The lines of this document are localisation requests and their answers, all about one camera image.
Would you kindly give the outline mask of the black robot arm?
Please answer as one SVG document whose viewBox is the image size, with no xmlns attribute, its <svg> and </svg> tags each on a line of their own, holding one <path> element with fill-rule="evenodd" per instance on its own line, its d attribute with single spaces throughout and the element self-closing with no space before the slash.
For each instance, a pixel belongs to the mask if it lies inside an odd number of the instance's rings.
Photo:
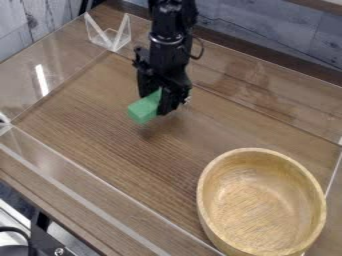
<svg viewBox="0 0 342 256">
<path fill-rule="evenodd" d="M 188 102 L 193 82 L 186 68 L 190 60 L 200 60 L 205 53 L 204 42 L 200 42 L 200 54 L 193 54 L 193 42 L 200 40 L 193 33 L 200 12 L 196 0 L 149 0 L 149 12 L 150 47 L 135 47 L 133 65 L 138 72 L 139 96 L 146 98 L 160 91 L 157 114 L 168 115 Z"/>
</svg>

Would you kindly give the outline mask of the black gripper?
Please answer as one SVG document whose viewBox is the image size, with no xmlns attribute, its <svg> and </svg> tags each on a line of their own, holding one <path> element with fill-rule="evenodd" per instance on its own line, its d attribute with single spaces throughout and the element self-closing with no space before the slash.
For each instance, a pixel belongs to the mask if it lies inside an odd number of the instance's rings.
<svg viewBox="0 0 342 256">
<path fill-rule="evenodd" d="M 200 40 L 193 34 L 178 34 L 166 38 L 157 33 L 149 34 L 150 48 L 134 49 L 134 67 L 138 71 L 138 91 L 142 98 L 161 89 L 157 113 L 162 116 L 188 103 L 192 81 L 186 72 L 190 60 L 198 60 L 205 53 L 204 42 L 198 55 L 192 54 L 193 42 Z"/>
</svg>

